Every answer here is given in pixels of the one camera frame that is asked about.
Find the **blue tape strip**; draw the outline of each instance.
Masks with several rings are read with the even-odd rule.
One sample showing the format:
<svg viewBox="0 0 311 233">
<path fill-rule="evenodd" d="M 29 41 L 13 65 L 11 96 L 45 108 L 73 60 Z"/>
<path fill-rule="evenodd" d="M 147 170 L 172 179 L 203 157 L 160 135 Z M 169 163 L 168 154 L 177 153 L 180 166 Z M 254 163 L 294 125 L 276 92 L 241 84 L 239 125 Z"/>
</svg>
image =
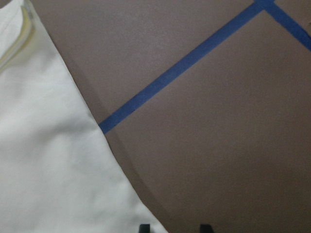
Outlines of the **blue tape strip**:
<svg viewBox="0 0 311 233">
<path fill-rule="evenodd" d="M 229 36 L 231 36 L 234 32 L 236 32 L 239 28 L 241 28 L 244 24 L 246 24 L 262 10 L 263 8 L 259 4 L 253 3 L 236 17 L 234 17 L 231 21 L 229 21 L 226 25 L 220 28 L 206 41 L 204 41 L 202 44 L 192 50 L 179 62 L 173 65 L 165 73 L 160 75 L 157 79 L 155 79 L 152 83 L 146 86 L 127 103 L 125 103 L 112 115 L 106 118 L 102 123 L 100 123 L 99 126 L 102 129 L 103 133 L 109 132 L 113 127 L 119 124 L 132 112 L 137 110 L 141 105 L 143 105 L 156 93 L 166 87 L 179 75 L 189 69 L 206 54 L 216 48 L 219 44 L 221 44 L 224 40 L 226 40 Z"/>
<path fill-rule="evenodd" d="M 281 8 L 271 0 L 255 0 L 260 4 L 279 24 L 291 33 L 301 44 L 311 51 L 311 37 L 308 33 Z"/>
</svg>

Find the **white fabric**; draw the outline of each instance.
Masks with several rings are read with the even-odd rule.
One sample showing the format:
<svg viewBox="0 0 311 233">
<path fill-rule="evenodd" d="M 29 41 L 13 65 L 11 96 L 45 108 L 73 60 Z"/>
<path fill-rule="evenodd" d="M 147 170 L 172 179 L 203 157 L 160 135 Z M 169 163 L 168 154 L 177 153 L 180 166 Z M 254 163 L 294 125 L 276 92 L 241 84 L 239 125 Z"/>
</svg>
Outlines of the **white fabric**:
<svg viewBox="0 0 311 233">
<path fill-rule="evenodd" d="M 0 232 L 166 230 L 113 157 L 27 0 L 0 9 Z"/>
</svg>

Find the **brown surface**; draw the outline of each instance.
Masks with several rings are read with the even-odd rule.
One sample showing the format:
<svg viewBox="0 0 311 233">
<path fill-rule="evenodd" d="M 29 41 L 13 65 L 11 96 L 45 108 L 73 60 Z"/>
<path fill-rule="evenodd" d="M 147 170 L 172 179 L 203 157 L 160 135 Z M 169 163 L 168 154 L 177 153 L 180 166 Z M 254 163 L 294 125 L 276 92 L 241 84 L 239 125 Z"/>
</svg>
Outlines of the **brown surface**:
<svg viewBox="0 0 311 233">
<path fill-rule="evenodd" d="M 33 0 L 98 122 L 251 2 Z M 171 233 L 309 231 L 310 63 L 263 12 L 106 135 Z"/>
</svg>

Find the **folded cloth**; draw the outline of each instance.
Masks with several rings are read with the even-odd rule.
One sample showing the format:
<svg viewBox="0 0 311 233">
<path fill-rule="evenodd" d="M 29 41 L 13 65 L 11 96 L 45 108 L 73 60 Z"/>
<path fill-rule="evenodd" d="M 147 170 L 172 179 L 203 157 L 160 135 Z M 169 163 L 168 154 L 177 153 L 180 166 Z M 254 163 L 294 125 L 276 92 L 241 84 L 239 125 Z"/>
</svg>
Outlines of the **folded cloth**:
<svg viewBox="0 0 311 233">
<path fill-rule="evenodd" d="M 111 153 L 28 0 L 0 9 L 0 232 L 166 230 Z"/>
</svg>

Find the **blue painter's tape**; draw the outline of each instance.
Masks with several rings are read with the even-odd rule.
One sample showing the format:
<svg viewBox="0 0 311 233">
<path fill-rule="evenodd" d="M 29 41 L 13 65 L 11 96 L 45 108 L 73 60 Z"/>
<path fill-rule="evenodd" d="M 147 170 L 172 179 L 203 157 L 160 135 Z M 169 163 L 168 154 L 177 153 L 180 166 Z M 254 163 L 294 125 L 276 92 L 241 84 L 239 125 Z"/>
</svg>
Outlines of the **blue painter's tape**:
<svg viewBox="0 0 311 233">
<path fill-rule="evenodd" d="M 226 40 L 229 36 L 231 36 L 234 32 L 236 32 L 239 28 L 241 28 L 244 24 L 246 24 L 262 10 L 263 8 L 259 4 L 253 3 L 236 17 L 234 17 L 231 21 L 229 21 L 226 25 L 220 28 L 206 41 L 204 41 L 202 44 L 200 44 L 198 47 L 188 53 L 179 62 L 173 65 L 165 73 L 160 75 L 157 79 L 155 79 L 152 83 L 146 86 L 143 90 L 141 90 L 118 110 L 116 110 L 102 123 L 100 123 L 99 126 L 102 129 L 103 133 L 109 132 L 113 127 L 123 121 L 132 112 L 137 110 L 141 105 L 143 105 L 156 93 L 166 87 L 179 75 L 189 69 L 202 57 L 204 57 L 206 54 L 216 48 L 219 44 L 221 44 L 224 40 Z"/>
<path fill-rule="evenodd" d="M 281 8 L 269 0 L 255 0 L 260 4 L 279 24 L 291 33 L 301 44 L 311 51 L 311 37 L 308 33 Z"/>
</svg>

